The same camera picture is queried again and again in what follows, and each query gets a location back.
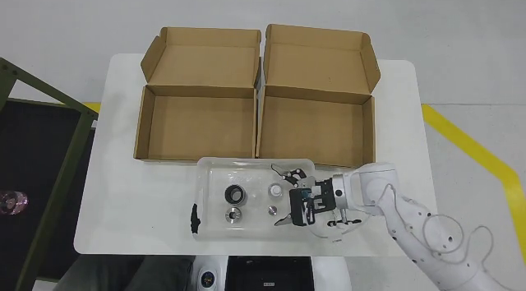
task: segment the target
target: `transparent tray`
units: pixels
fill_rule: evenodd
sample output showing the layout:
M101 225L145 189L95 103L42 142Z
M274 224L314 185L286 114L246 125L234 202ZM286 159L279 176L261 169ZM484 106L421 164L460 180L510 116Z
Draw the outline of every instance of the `transparent tray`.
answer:
M307 176L314 174L314 164L309 159L225 159L202 158L197 163L196 213L201 224L194 233L196 239L250 238L301 241L306 231L292 224L274 226L290 213L288 191L293 185L284 181L270 168L277 164L287 170L302 169ZM269 196L269 186L279 183L283 195L275 200ZM225 213L232 208L224 198L230 185L239 185L247 193L246 203L239 207L242 219L230 224ZM269 215L269 206L277 208L276 215Z

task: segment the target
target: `open cardboard box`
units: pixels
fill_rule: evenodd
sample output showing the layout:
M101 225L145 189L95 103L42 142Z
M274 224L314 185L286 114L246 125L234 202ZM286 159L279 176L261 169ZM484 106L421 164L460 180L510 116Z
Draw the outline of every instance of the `open cardboard box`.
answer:
M380 69L362 32L269 25L256 156L356 167L375 161Z
M141 68L134 158L255 157L261 32L165 27Z

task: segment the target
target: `yellow tape line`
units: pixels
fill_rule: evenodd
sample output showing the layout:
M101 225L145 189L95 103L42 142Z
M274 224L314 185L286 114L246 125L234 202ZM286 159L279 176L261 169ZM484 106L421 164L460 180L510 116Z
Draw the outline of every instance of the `yellow tape line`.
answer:
M502 182L520 250L524 263L526 263L526 199L520 185L519 175L431 106L423 104L422 113L425 122Z
M100 103L83 103L90 109L93 109L95 112L100 113Z

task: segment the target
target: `black panel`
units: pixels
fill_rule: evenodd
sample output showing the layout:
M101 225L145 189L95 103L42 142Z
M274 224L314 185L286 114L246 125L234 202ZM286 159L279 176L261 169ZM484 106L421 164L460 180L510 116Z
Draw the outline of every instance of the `black panel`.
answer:
M11 101L0 112L0 189L25 192L29 199L20 214L0 215L2 290L15 288L79 117L76 110L65 106ZM76 258L72 235L92 142L93 132L53 235L54 254L43 265L47 277L60 278Z
M314 291L308 256L230 256L225 291Z

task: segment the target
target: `cardboard box flap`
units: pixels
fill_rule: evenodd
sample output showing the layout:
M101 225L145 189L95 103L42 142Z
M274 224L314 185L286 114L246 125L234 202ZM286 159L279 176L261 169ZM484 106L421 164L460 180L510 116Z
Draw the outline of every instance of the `cardboard box flap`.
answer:
M269 25L265 35L267 85L369 95L380 80L365 33Z
M164 27L141 62L149 85L253 88L259 30Z

